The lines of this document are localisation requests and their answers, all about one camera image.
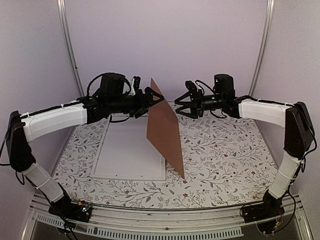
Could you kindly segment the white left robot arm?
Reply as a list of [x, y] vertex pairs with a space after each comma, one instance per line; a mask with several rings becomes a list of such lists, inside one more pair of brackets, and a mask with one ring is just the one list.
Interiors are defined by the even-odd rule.
[[8, 152], [7, 165], [21, 173], [50, 203], [55, 204], [55, 209], [63, 217], [70, 217], [75, 210], [69, 195], [48, 171], [37, 163], [30, 144], [60, 130], [107, 119], [111, 114], [122, 113], [137, 119], [163, 100], [163, 95], [146, 87], [145, 90], [138, 89], [134, 95], [103, 95], [97, 91], [93, 96], [80, 97], [69, 103], [32, 113], [21, 114], [14, 111], [10, 114], [2, 144]]

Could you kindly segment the brown frame backing board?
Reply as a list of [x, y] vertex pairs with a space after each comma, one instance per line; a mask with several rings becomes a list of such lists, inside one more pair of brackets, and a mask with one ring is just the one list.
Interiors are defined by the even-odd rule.
[[185, 177], [178, 118], [166, 99], [150, 107], [146, 138], [178, 172]]

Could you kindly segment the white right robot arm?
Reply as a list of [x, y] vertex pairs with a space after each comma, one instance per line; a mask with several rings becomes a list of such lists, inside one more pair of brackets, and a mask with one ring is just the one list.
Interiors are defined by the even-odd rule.
[[176, 114], [197, 119], [205, 111], [221, 110], [235, 119], [257, 120], [284, 129], [283, 159], [275, 180], [264, 193], [264, 203], [258, 208], [262, 218], [269, 218], [278, 210], [276, 201], [288, 192], [299, 171], [304, 171], [306, 155], [312, 152], [310, 146], [317, 143], [308, 109], [303, 102], [288, 104], [255, 99], [249, 95], [236, 97], [232, 87], [217, 87], [212, 95], [203, 95], [200, 89], [191, 87], [175, 100], [180, 107], [173, 111], [155, 87], [147, 87], [141, 96], [142, 106], [135, 117], [148, 114], [147, 140], [182, 177], [184, 167]]

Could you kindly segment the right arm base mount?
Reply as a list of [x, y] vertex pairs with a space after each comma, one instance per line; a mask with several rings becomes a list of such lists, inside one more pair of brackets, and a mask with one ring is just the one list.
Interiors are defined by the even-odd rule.
[[245, 223], [280, 216], [285, 213], [282, 205], [283, 198], [283, 196], [275, 198], [267, 190], [262, 198], [262, 203], [256, 205], [243, 205], [239, 210], [239, 214], [244, 219]]

